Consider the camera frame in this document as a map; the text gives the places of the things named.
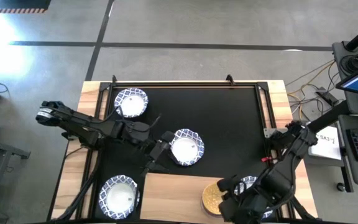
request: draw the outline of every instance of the blue and white bowl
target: blue and white bowl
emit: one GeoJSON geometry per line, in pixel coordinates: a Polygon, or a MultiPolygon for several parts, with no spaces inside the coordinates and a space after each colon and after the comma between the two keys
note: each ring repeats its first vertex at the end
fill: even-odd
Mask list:
{"type": "Polygon", "coordinates": [[[146,93],[138,88],[127,88],[118,93],[114,100],[114,107],[121,107],[117,112],[125,118],[134,118],[140,116],[147,107],[149,98],[146,93]]]}
{"type": "Polygon", "coordinates": [[[108,217],[120,220],[128,217],[134,210],[137,184],[125,175],[111,177],[104,183],[99,193],[99,206],[108,217]]]}
{"type": "MultiPolygon", "coordinates": [[[[241,179],[241,182],[234,189],[234,194],[239,195],[239,194],[243,193],[244,184],[246,185],[246,189],[248,189],[248,188],[250,188],[252,186],[252,184],[255,183],[256,179],[258,179],[258,177],[253,177],[253,176],[248,176],[248,177],[244,177],[243,179],[241,179]]],[[[272,213],[273,213],[273,211],[265,212],[264,215],[263,215],[263,218],[269,217],[272,213]]]]}
{"type": "Polygon", "coordinates": [[[177,163],[181,166],[191,166],[204,155],[204,143],[201,137],[189,129],[175,132],[171,144],[171,151],[177,163]]]}

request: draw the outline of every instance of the wooden board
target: wooden board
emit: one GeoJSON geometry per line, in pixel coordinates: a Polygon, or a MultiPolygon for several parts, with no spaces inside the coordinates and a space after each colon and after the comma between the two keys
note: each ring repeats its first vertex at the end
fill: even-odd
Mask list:
{"type": "Polygon", "coordinates": [[[221,178],[147,174],[141,219],[189,223],[224,223],[201,206],[203,190],[221,178]]]}
{"type": "MultiPolygon", "coordinates": [[[[288,102],[287,92],[285,90],[284,81],[282,80],[244,80],[236,82],[268,82],[270,99],[272,101],[273,113],[277,128],[284,128],[286,124],[292,121],[292,113],[290,104],[288,102]]],[[[81,92],[80,102],[78,103],[78,111],[90,116],[94,116],[96,101],[98,99],[99,85],[101,82],[90,81],[84,82],[81,92]]],[[[267,126],[270,126],[268,119],[269,113],[267,111],[266,100],[262,96],[262,105],[264,107],[264,115],[267,121],[267,126]]],[[[101,116],[103,117],[104,107],[106,106],[106,97],[103,98],[101,116]]],[[[78,148],[78,143],[71,142],[68,146],[68,153],[78,148]]],[[[58,192],[52,211],[52,218],[61,215],[71,201],[75,198],[81,185],[82,173],[84,171],[86,159],[86,150],[79,152],[75,157],[69,157],[63,165],[62,176],[58,186],[58,192]]],[[[296,169],[296,197],[306,210],[317,217],[316,207],[314,205],[313,195],[311,193],[308,174],[303,161],[296,169]]],[[[86,217],[88,211],[89,197],[85,200],[83,208],[83,217],[86,217]]]]}

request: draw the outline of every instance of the gray floor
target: gray floor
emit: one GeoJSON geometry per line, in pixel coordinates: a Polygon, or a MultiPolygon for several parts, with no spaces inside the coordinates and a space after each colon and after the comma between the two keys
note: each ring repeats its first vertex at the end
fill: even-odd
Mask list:
{"type": "MultiPolygon", "coordinates": [[[[4,175],[0,217],[8,215],[8,223],[47,217],[67,142],[60,130],[38,125],[35,115],[43,100],[76,107],[93,48],[6,44],[95,42],[107,3],[53,0],[42,15],[0,14],[0,82],[10,89],[0,97],[0,141],[32,151],[28,161],[13,159],[14,171],[4,175]]],[[[357,33],[358,1],[353,0],[117,0],[104,41],[330,46],[357,33]]],[[[120,80],[215,80],[230,73],[235,79],[288,83],[332,58],[331,52],[102,48],[92,80],[110,80],[113,74],[120,80]]],[[[288,92],[312,76],[288,86],[288,92]]],[[[328,83],[326,72],[313,82],[328,83]]],[[[314,96],[312,87],[305,93],[314,96]]],[[[341,91],[333,94],[344,98],[341,91]]],[[[319,116],[316,103],[304,111],[309,119],[319,116]]],[[[353,194],[337,192],[339,168],[306,167],[319,216],[358,223],[358,185],[353,194]]]]}

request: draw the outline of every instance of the white paper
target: white paper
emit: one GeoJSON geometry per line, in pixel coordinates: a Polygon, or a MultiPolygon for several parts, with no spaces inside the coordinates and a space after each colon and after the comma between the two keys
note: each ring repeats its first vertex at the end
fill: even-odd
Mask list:
{"type": "Polygon", "coordinates": [[[309,155],[341,160],[337,129],[326,127],[317,133],[317,145],[309,148],[309,155]]]}

